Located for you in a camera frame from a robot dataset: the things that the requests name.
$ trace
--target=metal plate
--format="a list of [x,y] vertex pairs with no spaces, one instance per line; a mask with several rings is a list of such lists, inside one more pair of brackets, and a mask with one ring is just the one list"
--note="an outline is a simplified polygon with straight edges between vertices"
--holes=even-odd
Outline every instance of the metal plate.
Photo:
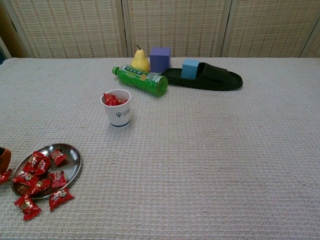
[[[36,150],[37,152],[40,152],[44,154],[45,156],[49,156],[50,153],[52,153],[54,150],[59,149],[59,151],[66,155],[66,159],[59,164],[59,166],[56,166],[53,159],[51,159],[51,168],[48,170],[47,174],[45,174],[41,179],[48,176],[49,173],[54,172],[60,172],[61,170],[64,171],[64,178],[67,182],[67,184],[60,189],[63,189],[64,187],[68,186],[77,176],[79,173],[79,170],[82,165],[82,160],[79,151],[69,144],[65,143],[56,143],[52,145],[45,146],[39,150]],[[25,194],[26,190],[29,188],[28,186],[25,186],[20,183],[13,183],[13,178],[19,176],[23,173],[22,169],[24,168],[25,164],[27,163],[28,159],[30,158],[32,154],[30,154],[28,157],[23,160],[19,166],[15,169],[12,179],[11,179],[11,188],[12,190],[19,196],[22,196]],[[54,191],[59,190],[59,188],[51,188],[49,187],[43,192],[40,192],[32,197],[33,200],[37,199],[45,199],[50,196]]]

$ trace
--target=pear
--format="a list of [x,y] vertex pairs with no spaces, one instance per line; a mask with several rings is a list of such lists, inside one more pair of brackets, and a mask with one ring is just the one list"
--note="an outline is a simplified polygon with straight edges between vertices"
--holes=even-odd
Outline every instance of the pear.
[[150,64],[148,62],[148,59],[146,58],[145,52],[138,45],[137,47],[139,48],[139,50],[135,52],[135,55],[130,65],[135,69],[148,73],[150,70]]

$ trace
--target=black slipper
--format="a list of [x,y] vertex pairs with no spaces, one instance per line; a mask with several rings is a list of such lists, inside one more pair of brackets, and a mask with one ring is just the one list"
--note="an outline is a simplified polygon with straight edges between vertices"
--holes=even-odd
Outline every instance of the black slipper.
[[193,89],[230,91],[243,85],[238,74],[205,62],[199,63],[196,79],[181,78],[181,72],[181,68],[168,68],[161,75],[165,76],[171,85]]

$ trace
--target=bottle label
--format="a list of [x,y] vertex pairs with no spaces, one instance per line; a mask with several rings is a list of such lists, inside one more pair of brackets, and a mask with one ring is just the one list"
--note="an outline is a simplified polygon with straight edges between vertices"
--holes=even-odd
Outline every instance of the bottle label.
[[149,81],[158,83],[160,81],[160,79],[163,77],[161,75],[156,75],[156,74],[147,73],[147,72],[137,70],[137,69],[130,67],[128,65],[122,66],[121,69],[125,71],[125,74],[128,78],[131,78],[131,79],[138,78],[141,81],[149,80]]

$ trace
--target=red candy wrapper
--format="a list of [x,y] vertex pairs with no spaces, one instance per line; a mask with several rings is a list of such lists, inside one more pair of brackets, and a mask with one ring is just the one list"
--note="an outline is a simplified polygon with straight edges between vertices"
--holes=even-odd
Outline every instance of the red candy wrapper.
[[46,178],[46,179],[40,180],[33,187],[31,187],[28,190],[27,194],[36,195],[36,194],[46,190],[47,188],[49,188],[50,184],[51,184],[51,179],[50,178]]
[[21,208],[24,214],[23,220],[25,221],[33,219],[41,212],[41,209],[32,201],[28,194],[20,197],[14,202],[14,205]]
[[0,172],[0,185],[8,181],[11,173],[12,173],[12,169],[8,169],[7,171]]
[[43,157],[43,159],[39,162],[36,170],[34,171],[34,175],[42,175],[45,174],[48,169],[51,167],[51,161],[48,157]]
[[32,175],[30,172],[23,172],[19,176],[15,177],[12,182],[15,184],[23,184],[33,187],[39,180],[38,176]]
[[28,162],[25,164],[22,170],[25,172],[33,173],[37,169],[38,163],[41,161],[43,157],[44,155],[41,152],[35,151],[29,157]]
[[49,205],[50,211],[59,207],[61,204],[64,204],[67,201],[74,199],[75,197],[69,193],[68,188],[64,188],[62,190],[55,191],[50,195]]
[[67,184],[64,174],[64,171],[50,173],[50,177],[52,179],[52,188],[63,187]]
[[117,106],[125,104],[128,100],[121,100],[116,97],[114,94],[104,93],[105,105],[108,106]]
[[66,159],[67,155],[62,154],[58,149],[56,149],[50,154],[50,157],[54,160],[54,164],[58,166]]

